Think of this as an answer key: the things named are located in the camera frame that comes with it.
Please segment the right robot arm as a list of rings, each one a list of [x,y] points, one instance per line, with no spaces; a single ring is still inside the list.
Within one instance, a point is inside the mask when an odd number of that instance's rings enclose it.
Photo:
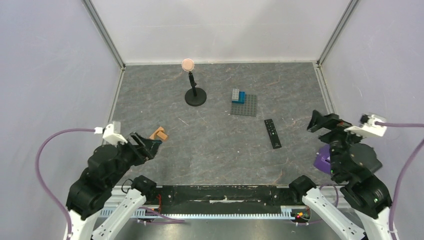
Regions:
[[[329,145],[330,179],[340,188],[346,202],[361,220],[362,227],[350,221],[330,203],[317,185],[302,175],[289,184],[289,199],[305,204],[343,240],[393,240],[397,233],[390,222],[394,202],[386,185],[375,175],[382,168],[375,150],[362,139],[383,137],[387,131],[385,118],[363,114],[354,126],[335,113],[327,115],[314,110],[307,131],[328,132],[319,140]]]

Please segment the black remote control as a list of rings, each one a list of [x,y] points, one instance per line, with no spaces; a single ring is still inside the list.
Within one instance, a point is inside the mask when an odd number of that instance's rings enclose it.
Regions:
[[[274,122],[272,119],[265,119],[264,124],[272,145],[273,149],[279,149],[282,147],[279,136],[277,134]]]

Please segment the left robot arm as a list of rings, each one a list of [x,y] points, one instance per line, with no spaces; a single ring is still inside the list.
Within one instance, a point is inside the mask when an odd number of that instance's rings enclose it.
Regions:
[[[94,150],[87,161],[87,168],[69,189],[64,239],[113,240],[135,210],[144,204],[152,204],[158,198],[154,181],[142,175],[136,177],[115,211],[99,228],[93,229],[120,179],[132,166],[152,160],[162,144],[161,140],[143,138],[136,132],[130,137],[135,143],[114,131],[106,130],[102,134],[107,143]]]

